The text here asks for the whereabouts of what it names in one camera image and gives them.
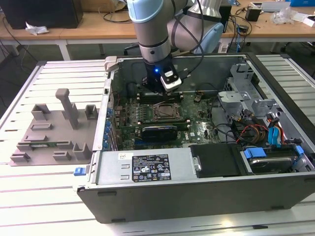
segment wooden desk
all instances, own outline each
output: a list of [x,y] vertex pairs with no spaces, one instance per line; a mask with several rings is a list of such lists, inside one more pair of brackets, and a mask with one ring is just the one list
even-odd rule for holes
[[[252,0],[239,0],[241,6],[232,7],[232,14],[243,7],[250,4]],[[296,10],[305,14],[313,14],[315,7],[293,7]],[[245,12],[239,16],[245,18]],[[259,16],[257,22],[251,22],[252,32],[246,38],[247,42],[306,42],[315,40],[315,28],[311,28],[303,23],[294,22],[294,24],[274,24],[271,19],[271,13],[263,13]],[[237,23],[241,25],[249,25],[247,22],[237,18]],[[226,52],[226,49],[234,35],[234,27],[232,22],[229,22],[226,33],[223,34],[220,45],[220,52]]]
[[[232,13],[239,8],[246,7],[250,0],[239,0],[241,6],[232,7]],[[315,7],[294,7],[294,10],[312,14]],[[306,42],[315,41],[315,28],[303,23],[275,25],[270,20],[271,13],[263,13],[257,22],[252,22],[252,33],[246,38],[247,42]],[[0,39],[5,45],[17,44],[6,31],[0,15]],[[116,13],[112,20],[128,19],[127,12]],[[238,19],[239,24],[246,25],[245,21]],[[105,43],[134,43],[137,42],[132,24],[115,24],[106,22],[99,13],[84,13],[83,19],[76,29],[49,29],[49,33],[32,35],[23,29],[15,30],[8,26],[10,32],[24,45],[55,44],[58,45],[64,60],[70,60],[67,49],[68,44],[99,44]],[[225,53],[234,35],[233,24],[230,22],[226,33],[222,35],[219,52]]]

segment robotic arm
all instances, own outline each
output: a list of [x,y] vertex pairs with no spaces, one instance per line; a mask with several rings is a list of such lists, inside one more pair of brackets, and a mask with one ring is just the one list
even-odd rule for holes
[[221,0],[195,0],[184,15],[180,12],[188,1],[127,0],[147,70],[142,85],[153,92],[171,92],[190,74],[189,70],[185,73],[176,71],[171,46],[200,53],[197,39],[205,52],[212,52],[220,40],[223,32],[219,13]]

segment aluminum profile table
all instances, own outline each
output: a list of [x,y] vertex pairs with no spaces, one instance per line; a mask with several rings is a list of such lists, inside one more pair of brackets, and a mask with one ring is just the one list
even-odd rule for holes
[[[289,94],[302,112],[315,125],[315,82],[291,58],[280,55],[257,56],[263,65],[279,82],[281,87]],[[271,98],[268,89],[259,84],[267,97]]]
[[[303,85],[300,86],[302,88],[308,88],[308,84],[312,87],[305,72],[291,60],[280,56],[259,58],[272,73],[275,71],[272,69],[276,68],[272,67],[275,61],[283,63],[278,66],[285,66],[283,68],[287,70],[282,71],[296,71],[297,75],[292,76],[300,75],[305,78],[299,79],[295,84]],[[268,60],[274,60],[270,67]],[[32,120],[31,110],[34,104],[46,103],[50,110],[62,109],[60,101],[54,97],[56,89],[69,88],[70,100],[76,102],[78,109],[90,103],[99,108],[104,85],[103,65],[104,60],[85,60],[52,61],[37,66],[0,120],[1,236],[55,236],[76,233],[101,233],[106,236],[315,235],[315,194],[290,210],[103,225],[95,220],[76,194],[75,186],[86,178],[73,176],[77,165],[10,167],[10,155]],[[311,105],[304,111],[312,114]]]

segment floor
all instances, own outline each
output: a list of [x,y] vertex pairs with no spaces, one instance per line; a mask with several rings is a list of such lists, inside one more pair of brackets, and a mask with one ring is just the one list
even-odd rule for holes
[[[272,43],[252,43],[244,47],[244,52],[253,52],[257,55],[269,54]],[[124,47],[127,44],[107,44],[104,45],[106,56],[123,55]],[[276,49],[280,54],[281,43]],[[16,58],[9,56],[5,61],[0,63],[0,117],[4,114],[6,108],[10,105],[20,87],[28,78],[36,62],[20,47],[20,55]],[[69,50],[74,60],[85,59],[103,59],[99,53],[98,45],[70,45]],[[37,60],[62,60],[59,48],[55,45],[31,45],[29,52]],[[292,43],[287,47],[286,53],[291,56],[307,73],[310,75],[315,71],[315,56],[311,55],[311,49],[301,43]],[[140,51],[134,49],[131,55],[139,55]]]

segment blue clip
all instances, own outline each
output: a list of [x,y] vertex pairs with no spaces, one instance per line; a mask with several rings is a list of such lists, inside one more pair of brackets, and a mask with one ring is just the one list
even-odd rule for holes
[[280,144],[278,144],[278,137],[279,137],[279,130],[275,127],[269,128],[268,133],[268,143],[270,145],[276,145],[278,148],[280,148]]
[[244,151],[245,157],[247,159],[250,158],[259,158],[259,157],[266,157],[266,153],[262,147],[252,147],[248,148]]
[[304,150],[301,146],[296,146],[295,150],[297,151],[300,157],[304,154]]
[[82,168],[82,167],[77,167],[74,170],[73,175],[74,176],[86,176],[86,168]]

